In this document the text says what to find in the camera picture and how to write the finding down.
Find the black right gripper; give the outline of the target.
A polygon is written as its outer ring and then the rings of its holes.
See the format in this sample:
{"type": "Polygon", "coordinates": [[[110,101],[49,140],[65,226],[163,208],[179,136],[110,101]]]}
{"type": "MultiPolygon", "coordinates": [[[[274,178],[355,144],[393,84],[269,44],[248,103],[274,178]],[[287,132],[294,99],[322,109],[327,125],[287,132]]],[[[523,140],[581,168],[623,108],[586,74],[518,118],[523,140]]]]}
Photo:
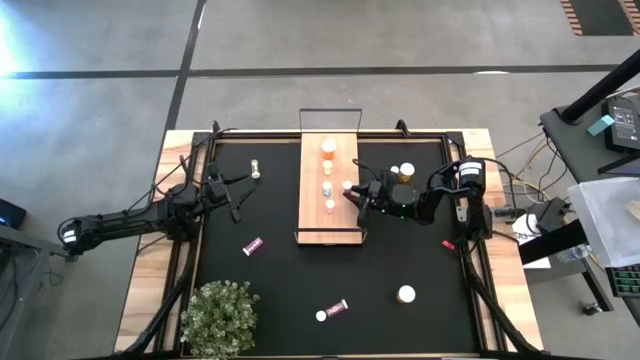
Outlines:
{"type": "Polygon", "coordinates": [[[358,206],[357,224],[359,227],[366,226],[371,211],[378,211],[387,215],[394,214],[389,188],[385,187],[380,181],[373,180],[364,184],[352,185],[350,191],[349,193],[344,193],[343,196],[355,206],[358,206]]]}

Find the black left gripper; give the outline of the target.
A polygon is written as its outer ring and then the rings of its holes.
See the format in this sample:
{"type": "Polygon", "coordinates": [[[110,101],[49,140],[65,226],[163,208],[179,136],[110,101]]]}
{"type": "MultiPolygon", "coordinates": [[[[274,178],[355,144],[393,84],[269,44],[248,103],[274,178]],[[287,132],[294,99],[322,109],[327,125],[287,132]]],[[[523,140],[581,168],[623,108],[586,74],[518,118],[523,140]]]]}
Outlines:
{"type": "Polygon", "coordinates": [[[227,177],[220,170],[217,162],[209,162],[205,168],[204,194],[207,205],[212,209],[217,209],[223,205],[229,208],[229,214],[234,223],[239,222],[239,206],[255,192],[255,188],[241,193],[237,199],[233,199],[228,187],[247,179],[250,174],[227,177]]]}

